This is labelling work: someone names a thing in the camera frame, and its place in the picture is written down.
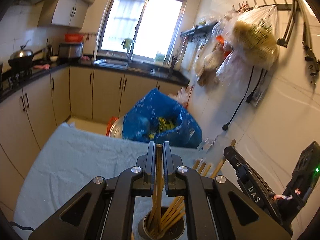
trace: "red basket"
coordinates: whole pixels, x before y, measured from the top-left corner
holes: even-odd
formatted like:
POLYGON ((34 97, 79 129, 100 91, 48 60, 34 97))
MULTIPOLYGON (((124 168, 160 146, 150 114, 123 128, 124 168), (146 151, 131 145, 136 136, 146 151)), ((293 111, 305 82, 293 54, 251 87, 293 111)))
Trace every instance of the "red basket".
POLYGON ((68 33, 64 35, 65 42, 81 42, 83 39, 83 34, 78 33, 68 33))

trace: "sink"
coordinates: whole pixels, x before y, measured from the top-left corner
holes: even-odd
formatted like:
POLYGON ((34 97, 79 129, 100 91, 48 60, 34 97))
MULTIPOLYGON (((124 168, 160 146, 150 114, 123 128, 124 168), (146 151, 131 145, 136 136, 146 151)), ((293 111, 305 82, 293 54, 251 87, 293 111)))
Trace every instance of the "sink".
POLYGON ((127 67, 128 62, 122 61, 122 60, 115 60, 115 59, 100 59, 94 62, 95 65, 100 65, 100 66, 113 66, 113 67, 127 67))
POLYGON ((94 65, 130 70, 137 73, 149 74, 158 77, 167 77, 168 73, 159 71, 157 66, 147 63, 132 62, 128 64, 126 61, 116 59, 100 59, 94 62, 94 65))

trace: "pink cloth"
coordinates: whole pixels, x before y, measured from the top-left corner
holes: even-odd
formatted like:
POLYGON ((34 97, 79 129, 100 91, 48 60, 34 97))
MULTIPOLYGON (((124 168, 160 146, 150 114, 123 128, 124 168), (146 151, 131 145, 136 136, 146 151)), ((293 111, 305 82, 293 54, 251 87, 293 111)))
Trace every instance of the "pink cloth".
POLYGON ((50 65, 49 64, 44 64, 44 65, 35 65, 33 66, 34 68, 40 68, 40 69, 49 69, 50 65))

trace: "black cable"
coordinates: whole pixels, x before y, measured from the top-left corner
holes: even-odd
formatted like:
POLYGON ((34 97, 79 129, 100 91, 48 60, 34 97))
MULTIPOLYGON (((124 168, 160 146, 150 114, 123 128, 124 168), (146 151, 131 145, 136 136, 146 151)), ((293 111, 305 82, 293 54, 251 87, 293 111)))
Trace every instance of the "black cable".
MULTIPOLYGON (((248 97, 247 97, 247 99, 246 99, 246 102, 247 102, 247 103, 250 103, 250 102, 251 102, 252 97, 253 97, 253 94, 254 94, 255 91, 257 90, 257 87, 258 87, 258 85, 259 85, 259 83, 260 83, 260 81, 261 81, 262 73, 263 73, 263 68, 261 69, 261 73, 260 73, 260 77, 259 77, 259 80, 258 80, 257 85, 255 86, 255 88, 253 89, 253 91, 251 92, 251 94, 248 95, 248 97)), ((267 73, 268 73, 268 70, 266 70, 266 72, 264 73, 263 78, 266 77, 267 73)))
POLYGON ((17 224, 16 222, 13 222, 13 221, 11 221, 11 222, 9 222, 9 224, 10 224, 10 226, 16 226, 16 227, 18 227, 18 228, 20 228, 20 229, 22 229, 22 230, 31 230, 31 231, 34 231, 34 229, 33 228, 31 228, 31 227, 22 227, 22 226, 20 226, 19 224, 17 224))
POLYGON ((227 122, 224 126, 222 126, 222 130, 224 130, 224 131, 226 131, 226 130, 228 130, 228 129, 229 129, 229 125, 230 125, 230 123, 231 123, 232 119, 235 117, 235 115, 236 115, 237 111, 239 110, 239 107, 241 106, 241 104, 242 104, 243 100, 245 99, 245 96, 247 95, 247 92, 248 92, 248 90, 249 90, 250 83, 251 83, 251 78, 252 78, 253 70, 254 70, 254 66, 252 66, 252 70, 251 70, 251 75, 250 75, 250 79, 249 79, 249 83, 248 83, 247 91, 245 92, 244 97, 242 98, 242 100, 241 100, 240 104, 238 105, 237 109, 235 110, 235 112, 234 112, 233 116, 231 117, 230 121, 229 121, 229 122, 227 122))

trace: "green object on faucet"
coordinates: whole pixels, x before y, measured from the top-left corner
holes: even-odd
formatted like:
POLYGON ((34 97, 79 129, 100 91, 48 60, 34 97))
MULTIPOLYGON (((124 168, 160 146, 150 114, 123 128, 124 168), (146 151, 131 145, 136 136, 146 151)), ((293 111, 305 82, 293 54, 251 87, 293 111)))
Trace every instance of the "green object on faucet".
POLYGON ((133 40, 130 38, 125 38, 121 45, 123 45, 124 49, 127 49, 127 52, 129 52, 130 48, 131 48, 131 44, 133 43, 133 40))

